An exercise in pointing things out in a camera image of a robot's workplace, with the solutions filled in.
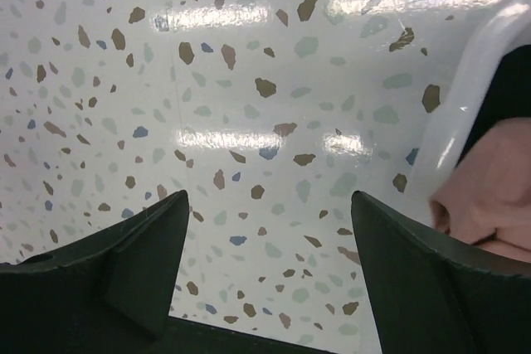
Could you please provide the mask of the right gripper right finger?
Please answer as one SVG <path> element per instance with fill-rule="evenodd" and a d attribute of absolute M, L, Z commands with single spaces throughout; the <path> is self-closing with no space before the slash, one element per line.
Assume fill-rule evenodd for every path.
<path fill-rule="evenodd" d="M 467 245 L 365 192 L 351 217 L 382 351 L 528 353 L 530 265 Z"/>

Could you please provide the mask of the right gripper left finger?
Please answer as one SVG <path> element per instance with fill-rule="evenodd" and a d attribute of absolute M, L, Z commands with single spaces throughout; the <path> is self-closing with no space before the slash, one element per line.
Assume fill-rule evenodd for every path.
<path fill-rule="evenodd" d="M 174 192 L 127 220 L 1 265 L 3 353 L 138 353 L 168 323 L 189 219 Z"/>

